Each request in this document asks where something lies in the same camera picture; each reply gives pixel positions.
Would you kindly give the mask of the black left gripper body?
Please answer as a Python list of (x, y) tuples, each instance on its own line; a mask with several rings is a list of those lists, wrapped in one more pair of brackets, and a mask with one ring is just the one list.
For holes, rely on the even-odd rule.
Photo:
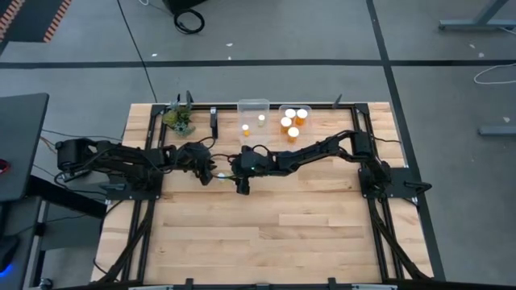
[(211, 182), (211, 171), (216, 168), (210, 158), (210, 149), (202, 142), (186, 143), (181, 147), (181, 169), (193, 172), (202, 185)]

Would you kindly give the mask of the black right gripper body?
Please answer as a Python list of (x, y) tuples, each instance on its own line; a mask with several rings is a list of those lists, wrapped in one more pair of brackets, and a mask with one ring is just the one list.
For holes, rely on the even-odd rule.
[(241, 195), (250, 193), (249, 179), (264, 176), (268, 169), (268, 157), (242, 147), (242, 151), (231, 162), (231, 171), (236, 185), (236, 192)]

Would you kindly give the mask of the clear plastic bin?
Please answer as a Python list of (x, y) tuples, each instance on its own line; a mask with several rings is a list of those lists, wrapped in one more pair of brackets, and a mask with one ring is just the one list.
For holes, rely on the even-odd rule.
[[(237, 102), (238, 125), (237, 135), (242, 145), (253, 147), (255, 145), (266, 145), (270, 137), (270, 102), (267, 99), (243, 99)], [(265, 124), (258, 127), (258, 116), (265, 116)], [(247, 124), (250, 127), (250, 135), (245, 137), (242, 131), (242, 125)]]
[[(283, 117), (286, 117), (285, 116), (285, 111), (287, 109), (295, 109), (296, 111), (299, 110), (299, 109), (305, 109), (308, 111), (308, 116), (306, 118), (306, 121), (305, 121), (305, 124), (303, 126), (297, 126), (296, 123), (295, 123), (295, 118), (291, 118), (292, 119), (292, 126), (294, 127), (297, 127), (300, 131), (300, 134), (298, 136), (298, 140), (296, 143), (288, 143), (287, 142), (287, 134), (283, 134), (281, 133), (281, 124), (280, 124), (280, 121)], [(278, 109), (278, 119), (277, 119), (277, 123), (278, 123), (278, 126), (279, 126), (279, 134), (280, 134), (280, 137), (281, 137), (281, 141), (283, 143), (285, 143), (286, 145), (289, 145), (291, 147), (294, 147), (294, 146), (297, 146), (297, 147), (302, 147), (302, 146), (305, 146), (307, 145), (309, 142), (311, 142), (313, 140), (313, 130), (312, 130), (312, 108), (308, 105), (299, 105), (299, 104), (286, 104), (286, 105), (280, 105), (279, 106), (279, 109)]]

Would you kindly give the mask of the green succulent plant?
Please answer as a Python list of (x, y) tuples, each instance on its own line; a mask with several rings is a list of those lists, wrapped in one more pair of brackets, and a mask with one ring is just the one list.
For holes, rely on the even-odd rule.
[(167, 107), (162, 118), (162, 123), (172, 129), (178, 136), (186, 137), (196, 130), (196, 127), (191, 125), (191, 114), (191, 104), (182, 106), (176, 101)]

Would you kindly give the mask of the black desk crossbar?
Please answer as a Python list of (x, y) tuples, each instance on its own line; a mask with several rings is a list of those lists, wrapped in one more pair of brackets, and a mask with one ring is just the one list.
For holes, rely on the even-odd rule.
[(106, 205), (103, 203), (95, 201), (93, 198), (73, 193), (37, 176), (29, 177), (26, 195), (30, 197), (41, 197), (51, 204), (65, 207), (94, 218), (103, 219), (106, 213)]

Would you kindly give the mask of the black box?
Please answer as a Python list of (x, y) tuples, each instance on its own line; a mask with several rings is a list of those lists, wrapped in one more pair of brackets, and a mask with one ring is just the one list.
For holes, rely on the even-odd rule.
[(165, 7), (173, 14), (178, 11), (191, 9), (207, 0), (162, 0)]

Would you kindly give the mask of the black desk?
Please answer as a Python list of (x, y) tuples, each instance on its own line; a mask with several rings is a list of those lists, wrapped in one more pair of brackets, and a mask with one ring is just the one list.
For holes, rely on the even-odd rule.
[(0, 174), (0, 203), (25, 196), (48, 99), (46, 93), (0, 97), (0, 160), (9, 164)]

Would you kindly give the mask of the black mat with orange stripes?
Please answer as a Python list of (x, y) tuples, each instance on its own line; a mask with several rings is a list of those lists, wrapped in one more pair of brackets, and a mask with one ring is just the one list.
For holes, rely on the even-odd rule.
[(72, 0), (0, 0), (0, 44), (49, 43)]

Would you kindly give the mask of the grey metal table foot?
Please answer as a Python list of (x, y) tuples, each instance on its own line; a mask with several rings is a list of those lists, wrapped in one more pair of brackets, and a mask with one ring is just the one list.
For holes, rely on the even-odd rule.
[(478, 133), (483, 136), (516, 136), (516, 126), (481, 126)]

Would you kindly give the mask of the grey metal table leg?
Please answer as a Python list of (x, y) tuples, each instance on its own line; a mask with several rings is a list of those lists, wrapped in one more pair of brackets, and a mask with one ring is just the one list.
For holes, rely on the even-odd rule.
[(516, 28), (516, 19), (495, 19), (494, 16), (509, 0), (490, 0), (472, 19), (440, 20), (438, 29), (501, 29), (512, 31)]

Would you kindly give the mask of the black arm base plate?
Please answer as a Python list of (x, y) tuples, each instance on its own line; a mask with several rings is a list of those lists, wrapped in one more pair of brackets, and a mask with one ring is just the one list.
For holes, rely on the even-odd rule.
[(362, 195), (368, 199), (417, 197), (432, 188), (431, 184), (416, 181), (408, 168), (386, 168), (358, 171)]
[(150, 189), (133, 189), (129, 184), (108, 184), (102, 188), (106, 191), (108, 200), (151, 201), (160, 198), (161, 186), (152, 186)]

